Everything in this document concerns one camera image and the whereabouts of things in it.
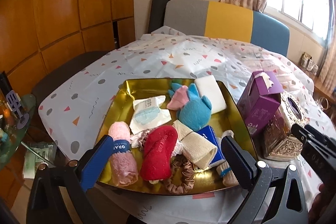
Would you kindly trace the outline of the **person's right hand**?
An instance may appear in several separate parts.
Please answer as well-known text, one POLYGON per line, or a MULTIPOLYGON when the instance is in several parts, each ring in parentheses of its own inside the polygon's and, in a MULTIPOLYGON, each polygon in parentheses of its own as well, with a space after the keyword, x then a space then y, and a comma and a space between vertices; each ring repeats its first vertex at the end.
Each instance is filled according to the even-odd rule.
POLYGON ((321 184, 318 190, 308 213, 309 223, 319 223, 321 219, 321 223, 335 223, 335 191, 325 184, 321 184))

